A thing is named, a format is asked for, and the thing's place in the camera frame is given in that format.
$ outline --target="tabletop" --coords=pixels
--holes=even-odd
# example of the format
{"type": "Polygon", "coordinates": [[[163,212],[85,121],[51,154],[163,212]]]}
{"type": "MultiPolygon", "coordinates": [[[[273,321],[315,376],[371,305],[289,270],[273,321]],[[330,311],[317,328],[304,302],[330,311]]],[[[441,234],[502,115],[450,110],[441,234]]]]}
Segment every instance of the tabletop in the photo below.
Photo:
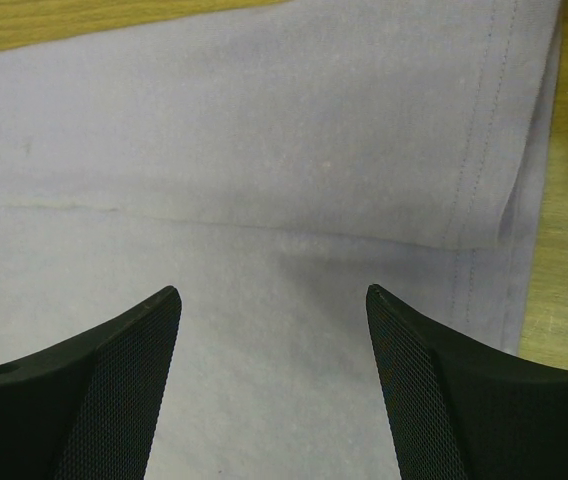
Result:
{"type": "MultiPolygon", "coordinates": [[[[279,0],[0,0],[0,50],[279,0]]],[[[568,368],[568,1],[549,167],[520,355],[568,368]]]]}

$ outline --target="garment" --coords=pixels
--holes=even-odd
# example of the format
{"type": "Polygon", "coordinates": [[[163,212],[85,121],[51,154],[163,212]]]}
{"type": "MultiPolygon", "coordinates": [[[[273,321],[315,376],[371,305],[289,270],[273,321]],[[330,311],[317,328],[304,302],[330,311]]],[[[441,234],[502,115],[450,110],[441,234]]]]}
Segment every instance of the garment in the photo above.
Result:
{"type": "Polygon", "coordinates": [[[366,289],[516,351],[557,4],[294,1],[0,53],[0,363],[175,284],[147,478],[399,478],[366,289]]]}

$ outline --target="black plastic part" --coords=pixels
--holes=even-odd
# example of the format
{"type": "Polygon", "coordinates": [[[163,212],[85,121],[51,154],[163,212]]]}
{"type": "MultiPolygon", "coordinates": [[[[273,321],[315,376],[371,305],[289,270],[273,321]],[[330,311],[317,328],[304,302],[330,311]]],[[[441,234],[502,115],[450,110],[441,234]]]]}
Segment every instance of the black plastic part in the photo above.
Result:
{"type": "Polygon", "coordinates": [[[0,365],[0,479],[143,479],[180,313],[177,290],[166,287],[0,365]]]}
{"type": "Polygon", "coordinates": [[[568,371],[462,335],[373,285],[373,350],[403,480],[568,479],[568,371]]]}

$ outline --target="ribbed black surface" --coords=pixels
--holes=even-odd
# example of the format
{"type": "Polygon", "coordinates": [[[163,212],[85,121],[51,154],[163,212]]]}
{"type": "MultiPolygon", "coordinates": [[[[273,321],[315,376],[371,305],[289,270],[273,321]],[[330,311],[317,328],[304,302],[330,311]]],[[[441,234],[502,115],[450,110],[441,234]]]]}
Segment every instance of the ribbed black surface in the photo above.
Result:
{"type": "Polygon", "coordinates": [[[141,480],[175,344],[177,292],[97,351],[54,480],[141,480]]]}
{"type": "Polygon", "coordinates": [[[369,293],[367,309],[402,478],[468,480],[436,359],[379,294],[369,293]]]}

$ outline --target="gray cloth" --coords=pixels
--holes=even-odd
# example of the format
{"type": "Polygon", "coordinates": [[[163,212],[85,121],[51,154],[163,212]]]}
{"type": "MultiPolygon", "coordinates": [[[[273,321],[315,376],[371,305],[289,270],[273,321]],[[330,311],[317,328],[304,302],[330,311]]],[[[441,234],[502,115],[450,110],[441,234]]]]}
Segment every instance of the gray cloth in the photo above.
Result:
{"type": "Polygon", "coordinates": [[[558,4],[295,0],[0,53],[0,205],[496,246],[558,4]]]}

